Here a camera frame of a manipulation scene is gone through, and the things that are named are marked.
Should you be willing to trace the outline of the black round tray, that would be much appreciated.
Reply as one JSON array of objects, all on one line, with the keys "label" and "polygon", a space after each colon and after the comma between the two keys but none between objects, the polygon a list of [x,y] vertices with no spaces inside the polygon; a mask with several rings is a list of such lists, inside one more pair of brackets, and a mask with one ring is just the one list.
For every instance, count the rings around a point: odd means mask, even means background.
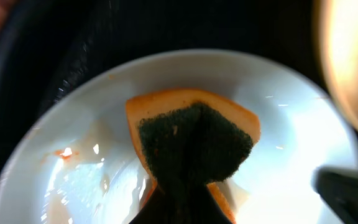
[{"label": "black round tray", "polygon": [[312,1],[19,1],[0,31],[0,175],[24,136],[69,94],[167,52],[270,60],[318,86],[339,113],[314,59],[312,12]]}]

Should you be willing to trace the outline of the light green plate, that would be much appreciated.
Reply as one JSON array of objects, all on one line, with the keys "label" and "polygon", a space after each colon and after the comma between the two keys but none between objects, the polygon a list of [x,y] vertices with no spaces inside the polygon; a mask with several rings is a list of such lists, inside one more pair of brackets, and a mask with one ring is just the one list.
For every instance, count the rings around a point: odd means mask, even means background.
[{"label": "light green plate", "polygon": [[328,96],[255,55],[181,50],[104,72],[55,105],[0,175],[0,223],[128,223],[151,182],[132,147],[125,103],[197,88],[253,111],[261,138],[220,185],[238,223],[339,223],[314,189],[321,167],[358,174],[358,141]]}]

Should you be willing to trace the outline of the yellow plate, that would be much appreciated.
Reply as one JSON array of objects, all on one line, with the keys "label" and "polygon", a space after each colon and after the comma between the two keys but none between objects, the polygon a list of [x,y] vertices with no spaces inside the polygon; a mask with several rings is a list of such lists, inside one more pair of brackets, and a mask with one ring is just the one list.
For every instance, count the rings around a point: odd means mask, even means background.
[{"label": "yellow plate", "polygon": [[318,55],[329,93],[358,130],[358,0],[316,2]]}]

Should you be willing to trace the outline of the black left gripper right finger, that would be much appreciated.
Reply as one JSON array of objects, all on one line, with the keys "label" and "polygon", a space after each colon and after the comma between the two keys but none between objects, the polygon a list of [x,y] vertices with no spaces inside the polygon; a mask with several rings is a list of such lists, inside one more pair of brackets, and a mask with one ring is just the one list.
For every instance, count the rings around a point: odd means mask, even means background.
[{"label": "black left gripper right finger", "polygon": [[358,224],[357,171],[323,167],[317,171],[314,187],[345,224]]}]

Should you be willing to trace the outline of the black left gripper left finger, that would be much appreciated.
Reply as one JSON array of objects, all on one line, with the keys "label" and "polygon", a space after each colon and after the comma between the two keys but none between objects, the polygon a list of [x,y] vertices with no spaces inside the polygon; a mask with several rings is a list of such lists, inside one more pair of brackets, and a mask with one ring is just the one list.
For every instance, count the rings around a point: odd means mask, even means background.
[{"label": "black left gripper left finger", "polygon": [[130,224],[230,224],[206,186],[175,198],[157,187]]}]

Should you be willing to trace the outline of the orange green sponge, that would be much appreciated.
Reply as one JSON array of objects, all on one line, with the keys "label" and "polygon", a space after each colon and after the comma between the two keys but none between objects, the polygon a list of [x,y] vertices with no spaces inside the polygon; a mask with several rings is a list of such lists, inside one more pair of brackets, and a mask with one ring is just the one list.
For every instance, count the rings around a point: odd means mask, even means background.
[{"label": "orange green sponge", "polygon": [[178,198],[206,186],[234,223],[218,182],[232,176],[259,141],[256,114],[215,93],[174,89],[127,100],[126,116],[135,152],[152,179],[145,203],[157,187]]}]

